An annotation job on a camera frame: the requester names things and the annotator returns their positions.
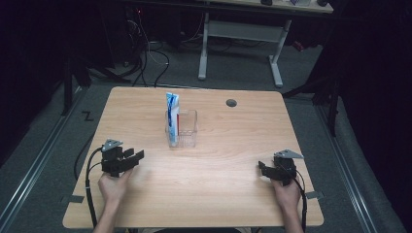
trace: white desk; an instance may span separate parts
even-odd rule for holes
[[[321,7],[316,3],[316,0],[312,0],[309,6],[301,7],[294,6],[291,2],[284,2],[281,0],[273,0],[272,6],[263,6],[259,0],[209,0],[206,4],[210,3],[227,3],[227,4],[241,4],[251,7],[266,7],[288,11],[303,11],[314,13],[328,13],[333,12],[332,7],[327,4],[325,7]],[[292,21],[289,19],[285,22],[283,27],[272,27],[246,23],[235,23],[226,21],[210,20],[209,14],[206,13],[204,20],[203,31],[203,47],[200,55],[199,75],[200,80],[206,79],[207,73],[207,43],[209,36],[226,37],[233,39],[245,39],[253,41],[264,41],[269,43],[277,43],[277,47],[273,52],[273,55],[269,56],[269,64],[272,68],[272,75],[277,87],[282,87],[282,77],[279,72],[278,59],[281,54],[282,47],[288,36],[289,28]]]

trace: table leg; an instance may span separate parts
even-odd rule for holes
[[[200,55],[199,76],[200,80],[206,80],[207,68],[207,39],[209,34],[209,13],[205,13],[205,22],[203,26],[203,47]]]
[[[279,59],[279,55],[281,54],[282,47],[285,43],[286,37],[288,36],[291,23],[292,21],[290,19],[286,21],[285,26],[282,30],[281,37],[278,43],[278,47],[276,48],[275,54],[269,56],[269,62],[270,62],[270,67],[272,68],[273,79],[275,80],[275,85],[277,87],[283,86],[282,77],[281,77],[281,74],[279,72],[279,67],[278,67],[278,59]]]

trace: black device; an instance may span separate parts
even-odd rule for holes
[[[275,181],[281,181],[282,185],[289,185],[292,178],[296,178],[296,166],[294,165],[292,158],[283,158],[274,156],[273,163],[274,168],[267,167],[264,163],[258,162],[258,168],[261,174],[267,178]]]
[[[273,1],[272,0],[260,0],[261,5],[265,6],[272,6]]]
[[[102,171],[109,173],[112,177],[118,177],[120,173],[139,165],[139,160],[145,157],[143,150],[134,153],[134,149],[122,152],[121,147],[102,150]]]
[[[316,1],[318,4],[319,4],[319,6],[321,6],[321,7],[325,7],[326,5],[327,5],[327,0],[317,0]]]

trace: metal rail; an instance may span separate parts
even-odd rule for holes
[[[37,179],[40,177],[47,162],[49,161],[52,148],[58,136],[61,134],[64,126],[67,123],[67,120],[70,118],[70,115],[72,115],[74,107],[79,103],[82,97],[84,97],[85,92],[85,90],[81,90],[80,88],[76,90],[73,107],[70,109],[66,116],[60,117],[57,124],[51,131],[48,139],[44,143],[42,149],[38,153],[33,164],[31,165],[30,169],[24,176],[23,180],[20,182],[15,194],[10,199],[9,204],[0,216],[0,232],[8,232],[8,229],[12,225],[18,211],[24,204],[25,199],[27,198]]]
[[[345,156],[343,155],[343,152],[340,149],[336,138],[332,137],[330,134],[330,131],[327,127],[327,115],[325,110],[322,106],[315,106],[315,110],[318,114],[318,117],[323,122],[322,126],[328,135],[330,144],[333,147],[339,172],[342,176],[343,183],[345,184],[346,189],[348,190],[349,197],[351,198],[352,204],[354,205],[355,212],[358,215],[360,225],[363,228],[363,232],[378,232],[375,223],[373,222],[373,218],[370,215],[369,210],[367,209],[363,196],[360,190],[358,189],[354,177],[352,176],[351,170],[349,169],[349,166],[346,163]]]

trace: round hole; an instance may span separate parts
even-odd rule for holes
[[[230,108],[236,107],[237,102],[234,99],[228,99],[226,100],[226,105]]]

